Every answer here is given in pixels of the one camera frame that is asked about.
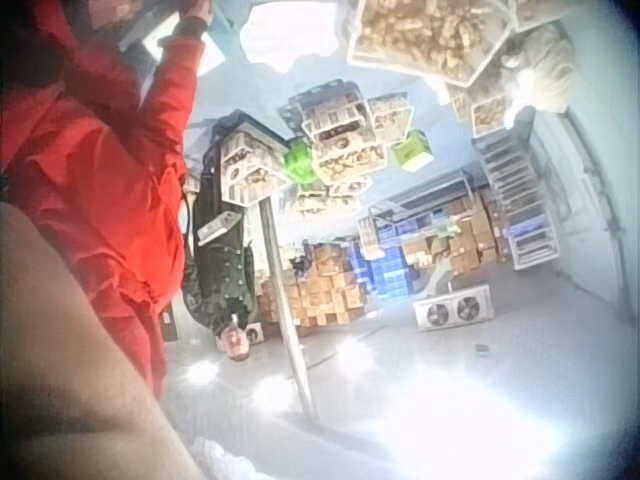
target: stack of cardboard boxes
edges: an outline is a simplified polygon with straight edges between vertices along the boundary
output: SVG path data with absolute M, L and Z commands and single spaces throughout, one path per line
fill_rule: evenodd
M 348 324 L 364 315 L 366 293 L 356 283 L 356 276 L 343 249 L 326 244 L 314 251 L 314 262 L 305 278 L 286 276 L 286 292 L 294 322 L 304 327 L 331 323 Z M 260 318 L 277 322 L 278 311 L 269 281 L 258 296 Z
M 490 189 L 482 189 L 475 196 L 475 207 L 468 198 L 449 202 L 447 216 L 460 215 L 473 210 L 471 218 L 457 223 L 459 233 L 450 238 L 413 240 L 403 245 L 407 263 L 429 268 L 439 253 L 449 251 L 454 275 L 461 275 L 480 265 L 511 260 L 505 227 Z
M 493 196 L 493 192 L 489 188 L 480 190 L 480 199 L 484 206 L 489 222 L 491 223 L 491 231 L 496 243 L 496 255 L 499 263 L 507 263 L 511 261 L 511 249 L 509 240 L 506 237 L 507 225 L 504 217 L 500 214 L 498 204 Z

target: metal pole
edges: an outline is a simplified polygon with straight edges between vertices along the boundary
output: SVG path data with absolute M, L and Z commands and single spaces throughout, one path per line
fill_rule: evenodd
M 300 350 L 300 340 L 298 332 L 293 325 L 293 317 L 289 309 L 289 300 L 284 290 L 284 273 L 282 272 L 282 259 L 280 258 L 280 248 L 278 246 L 278 236 L 273 220 L 273 209 L 269 197 L 260 201 L 260 220 L 262 221 L 262 233 L 264 235 L 267 261 L 269 262 L 269 272 L 271 273 L 271 284 L 276 292 L 278 302 L 278 313 L 280 314 L 280 330 L 282 338 L 287 347 L 289 362 L 293 371 L 293 378 L 296 381 L 298 395 L 304 414 L 311 420 L 318 418 L 318 411 L 311 396 L 311 386 L 307 376 L 307 365 Z

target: white wall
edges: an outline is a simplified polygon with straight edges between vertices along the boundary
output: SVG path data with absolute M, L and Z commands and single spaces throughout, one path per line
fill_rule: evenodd
M 638 44 L 609 2 L 562 21 L 576 48 L 569 116 L 599 164 L 623 230 L 629 288 L 638 311 Z

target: red jacket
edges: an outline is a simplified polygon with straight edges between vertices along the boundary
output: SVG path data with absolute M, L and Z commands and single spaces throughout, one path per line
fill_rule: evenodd
M 117 55 L 79 46 L 64 22 L 43 18 L 41 30 L 69 61 L 59 82 L 3 98 L 8 198 L 63 256 L 106 330 L 159 395 L 166 381 L 159 313 L 184 267 L 182 132 L 204 44 L 171 38 L 138 106 L 133 71 Z

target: person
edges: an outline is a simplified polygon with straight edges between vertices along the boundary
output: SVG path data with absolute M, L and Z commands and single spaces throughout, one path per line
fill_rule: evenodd
M 6 203 L 0 249 L 0 478 L 273 480 L 173 430 L 60 256 Z
M 141 104 L 132 69 L 117 50 L 74 32 L 68 4 L 31 2 L 26 21 L 2 29 L 3 199 L 58 251 L 160 395 L 167 367 L 158 317 L 184 266 L 182 132 L 212 0 L 194 1 L 163 40 Z
M 223 140 L 214 130 L 212 146 L 205 154 L 200 191 L 193 202 L 193 221 L 184 238 L 182 295 L 193 319 L 216 335 L 228 358 L 241 362 L 250 351 L 245 329 L 257 313 L 255 271 L 252 249 L 244 246 L 245 209 L 222 200 L 219 167 Z M 221 236 L 198 245 L 194 233 L 223 212 L 239 214 L 240 221 Z

